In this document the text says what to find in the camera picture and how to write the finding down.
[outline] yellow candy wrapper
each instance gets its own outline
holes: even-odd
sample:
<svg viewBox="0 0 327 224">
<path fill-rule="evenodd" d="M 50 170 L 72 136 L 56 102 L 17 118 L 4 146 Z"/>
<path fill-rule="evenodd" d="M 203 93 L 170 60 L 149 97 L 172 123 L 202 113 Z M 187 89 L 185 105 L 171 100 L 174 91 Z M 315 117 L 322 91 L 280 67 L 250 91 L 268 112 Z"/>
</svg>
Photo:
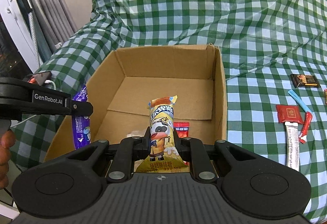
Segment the yellow candy wrapper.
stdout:
<svg viewBox="0 0 327 224">
<path fill-rule="evenodd" d="M 150 155 L 136 172 L 170 173 L 188 172 L 174 144 L 174 104 L 177 96 L 154 99 L 150 109 Z"/>
</svg>

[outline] open cardboard box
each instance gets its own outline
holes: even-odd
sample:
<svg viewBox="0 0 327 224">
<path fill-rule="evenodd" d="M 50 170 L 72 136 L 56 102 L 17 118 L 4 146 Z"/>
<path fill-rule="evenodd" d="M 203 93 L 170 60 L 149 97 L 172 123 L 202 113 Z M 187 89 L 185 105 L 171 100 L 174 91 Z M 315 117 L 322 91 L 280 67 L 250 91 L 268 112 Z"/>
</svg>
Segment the open cardboard box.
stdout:
<svg viewBox="0 0 327 224">
<path fill-rule="evenodd" d="M 91 140 L 117 144 L 149 126 L 148 102 L 177 95 L 174 121 L 189 122 L 189 136 L 204 144 L 226 138 L 226 82 L 219 48 L 176 45 L 112 51 L 86 84 Z M 71 117 L 57 131 L 45 161 L 74 150 Z"/>
</svg>

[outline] checkered tablecloth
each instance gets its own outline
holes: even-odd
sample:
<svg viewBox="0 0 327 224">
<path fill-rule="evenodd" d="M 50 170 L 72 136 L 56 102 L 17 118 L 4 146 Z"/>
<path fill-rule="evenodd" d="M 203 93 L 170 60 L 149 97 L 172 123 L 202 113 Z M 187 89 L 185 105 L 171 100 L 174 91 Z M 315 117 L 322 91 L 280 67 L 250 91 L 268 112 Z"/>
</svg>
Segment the checkered tablecloth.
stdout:
<svg viewBox="0 0 327 224">
<path fill-rule="evenodd" d="M 326 27 L 327 0 L 93 0 L 90 23 L 41 70 L 74 95 L 116 48 L 212 43 L 225 67 L 228 140 L 282 164 L 286 135 L 275 105 L 296 104 L 291 73 L 314 74 L 322 88 L 295 92 L 314 112 L 300 171 L 312 186 L 305 215 L 316 223 L 327 215 Z M 13 161 L 22 169 L 42 162 L 61 121 L 35 117 L 14 129 Z"/>
</svg>

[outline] purple wrapper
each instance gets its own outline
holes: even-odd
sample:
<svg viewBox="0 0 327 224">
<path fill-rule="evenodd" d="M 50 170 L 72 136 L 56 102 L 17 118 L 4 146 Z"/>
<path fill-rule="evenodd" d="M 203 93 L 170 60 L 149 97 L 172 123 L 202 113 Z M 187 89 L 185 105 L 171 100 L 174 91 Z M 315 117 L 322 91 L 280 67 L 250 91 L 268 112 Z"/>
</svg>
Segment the purple wrapper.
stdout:
<svg viewBox="0 0 327 224">
<path fill-rule="evenodd" d="M 87 89 L 84 85 L 74 97 L 75 101 L 89 101 L 87 97 Z M 90 144 L 90 118 L 88 116 L 72 116 L 73 139 L 75 149 L 81 148 Z"/>
</svg>

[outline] red candy package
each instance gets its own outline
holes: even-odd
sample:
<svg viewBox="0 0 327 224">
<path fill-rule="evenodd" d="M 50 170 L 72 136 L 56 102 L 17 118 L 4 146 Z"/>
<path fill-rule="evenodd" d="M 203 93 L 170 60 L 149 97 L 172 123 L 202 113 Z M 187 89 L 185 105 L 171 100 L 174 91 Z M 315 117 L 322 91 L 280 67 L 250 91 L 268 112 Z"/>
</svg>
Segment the red candy package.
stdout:
<svg viewBox="0 0 327 224">
<path fill-rule="evenodd" d="M 291 122 L 304 124 L 298 106 L 276 105 L 279 123 Z"/>
<path fill-rule="evenodd" d="M 179 138 L 188 137 L 190 123 L 174 123 L 174 128 L 176 129 Z"/>
</svg>

